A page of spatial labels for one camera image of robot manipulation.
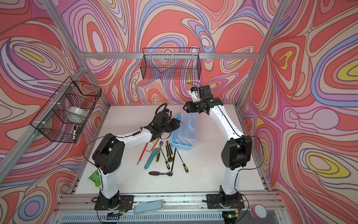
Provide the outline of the blue plastic tool box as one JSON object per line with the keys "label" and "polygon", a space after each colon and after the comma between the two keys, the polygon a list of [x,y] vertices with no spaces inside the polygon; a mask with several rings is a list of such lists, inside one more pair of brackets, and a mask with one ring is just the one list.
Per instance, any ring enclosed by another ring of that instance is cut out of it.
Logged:
{"label": "blue plastic tool box", "polygon": [[174,148],[191,150],[199,142],[200,123],[194,113],[178,113],[175,118],[180,127],[172,133],[170,143]]}

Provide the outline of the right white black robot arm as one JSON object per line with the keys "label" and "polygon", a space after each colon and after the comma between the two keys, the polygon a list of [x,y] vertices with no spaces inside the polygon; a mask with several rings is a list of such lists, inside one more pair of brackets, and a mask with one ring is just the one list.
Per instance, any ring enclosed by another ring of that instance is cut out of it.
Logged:
{"label": "right white black robot arm", "polygon": [[253,140],[236,127],[223,102],[219,98],[213,97],[210,86],[197,87],[194,85],[190,88],[189,94],[192,100],[185,103],[183,110],[187,113],[209,115],[226,140],[221,153],[226,170],[220,192],[224,196],[232,196],[238,192],[239,175],[251,159]]}

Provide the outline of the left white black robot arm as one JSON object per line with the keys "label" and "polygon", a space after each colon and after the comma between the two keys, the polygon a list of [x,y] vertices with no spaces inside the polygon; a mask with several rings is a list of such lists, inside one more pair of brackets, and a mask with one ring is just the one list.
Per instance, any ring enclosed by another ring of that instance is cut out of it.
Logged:
{"label": "left white black robot arm", "polygon": [[120,167],[126,149],[154,141],[163,133],[171,133],[179,127],[180,120],[172,118],[168,112],[159,112],[147,126],[137,132],[123,136],[106,134],[92,154],[94,164],[99,169],[101,195],[106,199],[112,199],[119,193],[117,169]]}

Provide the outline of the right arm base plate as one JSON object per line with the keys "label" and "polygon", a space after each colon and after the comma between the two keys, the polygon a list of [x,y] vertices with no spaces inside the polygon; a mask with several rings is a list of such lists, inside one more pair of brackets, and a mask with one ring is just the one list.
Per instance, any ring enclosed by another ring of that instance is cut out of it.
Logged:
{"label": "right arm base plate", "polygon": [[240,211],[245,208],[244,200],[239,193],[233,195],[207,194],[203,202],[207,204],[209,209],[237,209]]}

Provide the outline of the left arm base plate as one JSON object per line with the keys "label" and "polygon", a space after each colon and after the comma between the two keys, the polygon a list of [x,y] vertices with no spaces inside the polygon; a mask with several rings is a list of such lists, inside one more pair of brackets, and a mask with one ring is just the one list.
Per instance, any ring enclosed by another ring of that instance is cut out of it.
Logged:
{"label": "left arm base plate", "polygon": [[95,211],[128,211],[132,209],[134,195],[115,195],[111,199],[107,199],[100,194],[97,197],[94,210]]}

